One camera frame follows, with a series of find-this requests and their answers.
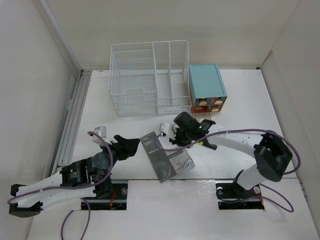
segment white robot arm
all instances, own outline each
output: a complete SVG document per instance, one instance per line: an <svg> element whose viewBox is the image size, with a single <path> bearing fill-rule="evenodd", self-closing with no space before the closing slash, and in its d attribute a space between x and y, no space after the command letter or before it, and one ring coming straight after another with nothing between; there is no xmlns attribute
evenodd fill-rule
<svg viewBox="0 0 320 240"><path fill-rule="evenodd" d="M28 218L52 205L72 199L104 198L110 195L113 192L110 179L112 167L117 161L134 156L140 140L115 135L117 142L109 142L105 127L97 127L91 135L92 141L100 145L101 152L73 162L54 175L29 186L12 185L10 194L13 198L8 201L9 214ZM108 149L102 141L108 143Z"/></svg>
<svg viewBox="0 0 320 240"><path fill-rule="evenodd" d="M256 164L239 172L233 181L237 190L243 193L266 180L279 182L293 156L285 143L273 134L228 130L210 120L199 123L187 112L182 112L173 121L174 124L163 123L160 126L160 132L172 144L188 147L194 141L206 139L210 145L232 148L256 160Z"/></svg>

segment instruction manual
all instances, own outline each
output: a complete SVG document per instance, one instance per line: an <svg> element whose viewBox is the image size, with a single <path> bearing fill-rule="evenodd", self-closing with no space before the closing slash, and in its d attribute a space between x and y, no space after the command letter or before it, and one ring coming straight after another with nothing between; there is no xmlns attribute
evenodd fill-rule
<svg viewBox="0 0 320 240"><path fill-rule="evenodd" d="M154 131L140 140L160 183L195 168L186 150L166 152Z"/></svg>

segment blue cardboard box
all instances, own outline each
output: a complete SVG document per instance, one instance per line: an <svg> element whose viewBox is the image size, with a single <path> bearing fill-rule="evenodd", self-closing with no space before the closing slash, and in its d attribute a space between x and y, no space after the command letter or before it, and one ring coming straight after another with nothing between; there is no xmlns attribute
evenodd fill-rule
<svg viewBox="0 0 320 240"><path fill-rule="evenodd" d="M190 64L189 86L193 106L224 104L228 96L217 64Z"/></svg>

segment white wire basket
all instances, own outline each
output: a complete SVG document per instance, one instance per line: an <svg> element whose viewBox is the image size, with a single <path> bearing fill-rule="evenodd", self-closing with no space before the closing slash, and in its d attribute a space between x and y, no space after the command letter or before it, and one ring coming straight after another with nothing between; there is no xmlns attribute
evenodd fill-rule
<svg viewBox="0 0 320 240"><path fill-rule="evenodd" d="M186 40L113 44L109 88L119 117L191 108Z"/></svg>

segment white table surface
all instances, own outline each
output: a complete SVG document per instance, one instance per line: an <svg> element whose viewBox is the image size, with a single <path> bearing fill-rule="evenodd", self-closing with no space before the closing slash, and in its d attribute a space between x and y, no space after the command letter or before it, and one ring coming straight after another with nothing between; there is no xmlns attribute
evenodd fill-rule
<svg viewBox="0 0 320 240"><path fill-rule="evenodd" d="M282 134L265 81L260 70L222 69L221 75L228 98L219 113L211 118L230 129L257 128L273 130ZM91 142L88 131L105 126L107 137L140 138L152 131L159 133L161 123L172 122L175 115L141 117L117 117L109 94L109 71L93 71L85 100L82 118L75 142L72 161L88 158L100 152L97 144ZM161 140L163 146L168 143ZM250 156L219 146L216 151L195 145L188 149L195 162L195 168L179 179L233 179L237 173L252 166L256 161ZM296 174L283 176L294 178ZM134 157L118 161L112 169L112 179L158 179L142 145Z"/></svg>
<svg viewBox="0 0 320 240"><path fill-rule="evenodd" d="M265 210L219 210L214 180L130 180L127 210L92 211L84 240L319 240L299 181L265 184L283 193L294 212L268 201ZM288 207L274 192L261 193ZM68 212L54 208L35 216L28 240L60 240ZM81 210L70 216L65 240L80 239L87 216Z"/></svg>

